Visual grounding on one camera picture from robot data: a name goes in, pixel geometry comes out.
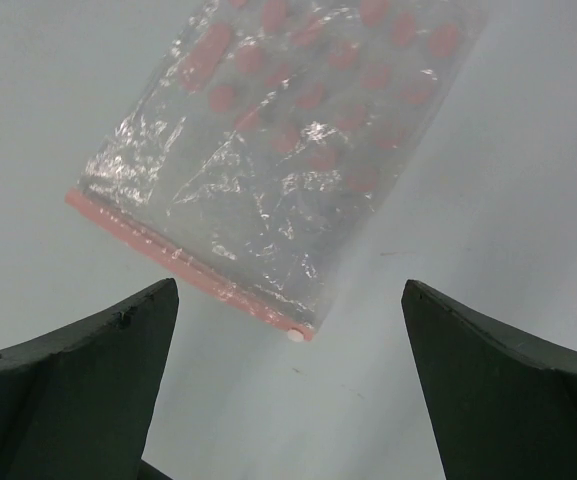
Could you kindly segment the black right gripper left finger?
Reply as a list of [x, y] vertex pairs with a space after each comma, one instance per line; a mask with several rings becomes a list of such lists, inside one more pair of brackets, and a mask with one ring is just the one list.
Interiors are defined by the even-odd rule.
[[163, 479], [142, 455], [179, 306], [164, 279], [0, 350], [0, 479]]

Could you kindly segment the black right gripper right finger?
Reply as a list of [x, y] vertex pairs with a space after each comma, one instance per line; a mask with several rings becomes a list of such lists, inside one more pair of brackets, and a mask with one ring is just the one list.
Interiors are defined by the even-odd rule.
[[417, 280], [402, 310], [448, 479], [577, 479], [577, 352]]

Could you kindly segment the clear zip bag pink dots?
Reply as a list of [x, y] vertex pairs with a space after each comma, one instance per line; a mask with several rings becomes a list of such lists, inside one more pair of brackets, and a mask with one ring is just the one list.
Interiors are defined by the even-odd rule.
[[66, 202], [308, 341], [484, 29], [485, 1], [204, 1]]

